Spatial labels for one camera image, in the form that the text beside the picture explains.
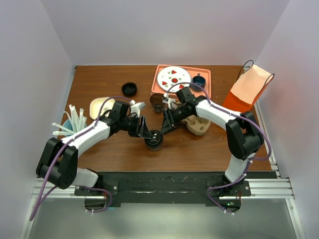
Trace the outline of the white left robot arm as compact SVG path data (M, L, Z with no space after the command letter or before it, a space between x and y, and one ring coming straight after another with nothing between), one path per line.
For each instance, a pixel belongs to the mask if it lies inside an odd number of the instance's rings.
M36 174L60 189L69 186L85 187L91 195L103 191L103 183L98 173L78 167L78 158L98 142L119 131L126 131L131 137L150 139L146 118L140 114L145 103L129 105L115 101L97 120L83 130L61 140L47 141Z

